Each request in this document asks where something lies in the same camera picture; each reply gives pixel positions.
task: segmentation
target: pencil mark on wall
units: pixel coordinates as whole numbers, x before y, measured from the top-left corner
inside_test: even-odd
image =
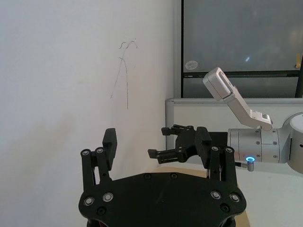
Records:
[[[127,66],[124,58],[120,58],[125,65],[125,74],[126,74],[126,95],[127,95],[127,109],[128,109],[128,74],[127,74]]]
[[[121,49],[121,48],[122,48],[122,45],[125,44],[125,43],[126,43],[126,42],[122,42],[122,43],[121,43],[121,46],[119,47],[119,49]]]
[[[122,49],[123,46],[125,46],[126,42],[122,42],[119,49]],[[126,50],[131,46],[131,45],[135,45],[136,49],[138,49],[138,45],[136,44],[135,40],[132,40],[130,42],[127,43],[126,47],[124,48],[123,50],[123,53],[122,53],[122,56],[119,57],[120,59],[120,63],[119,63],[119,69],[118,69],[118,73],[116,75],[116,80],[115,80],[115,84],[114,84],[114,88],[113,88],[113,92],[110,96],[110,98],[113,97],[113,94],[114,94],[114,91],[115,91],[115,88],[116,88],[116,85],[117,85],[117,81],[119,79],[119,75],[121,73],[121,67],[122,67],[122,64],[124,63],[125,65],[125,74],[126,74],[126,99],[127,99],[127,109],[128,109],[128,73],[127,73],[127,64],[126,64],[126,61],[125,61],[125,53],[126,53]]]

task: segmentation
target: black mounting plate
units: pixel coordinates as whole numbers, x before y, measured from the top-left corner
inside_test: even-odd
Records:
[[[214,199],[212,191],[221,194]],[[113,194],[103,201],[107,192]],[[234,202],[230,194],[236,194]],[[90,206],[84,205],[93,197]],[[220,227],[241,214],[246,200],[234,183],[180,173],[147,173],[88,187],[79,210],[91,220],[108,227]]]

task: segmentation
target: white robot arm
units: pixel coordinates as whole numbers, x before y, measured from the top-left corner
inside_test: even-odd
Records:
[[[216,68],[203,79],[212,96],[223,100],[241,124],[253,129],[229,129],[228,146],[235,150],[235,160],[288,163],[303,174],[303,112],[287,118],[280,129],[272,128],[267,114],[251,110],[224,72]]]

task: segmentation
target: window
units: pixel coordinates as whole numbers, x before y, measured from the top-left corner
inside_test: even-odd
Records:
[[[211,97],[202,78],[215,67],[243,97],[303,96],[302,0],[181,5],[181,97]]]

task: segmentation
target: blue led light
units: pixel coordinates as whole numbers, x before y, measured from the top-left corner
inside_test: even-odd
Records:
[[[246,161],[248,161],[248,162],[254,162],[255,158],[254,157],[247,157]]]

